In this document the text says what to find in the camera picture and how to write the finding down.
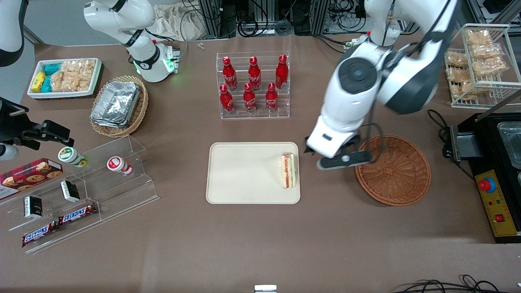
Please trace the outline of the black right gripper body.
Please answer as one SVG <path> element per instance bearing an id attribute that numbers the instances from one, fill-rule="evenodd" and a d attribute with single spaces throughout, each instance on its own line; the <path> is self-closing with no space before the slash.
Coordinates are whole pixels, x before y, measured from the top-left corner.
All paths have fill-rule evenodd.
<path id="1" fill-rule="evenodd" d="M 27 115 L 28 108 L 4 98 L 0 100 L 0 140 L 7 142 L 30 129 L 30 119 Z"/>

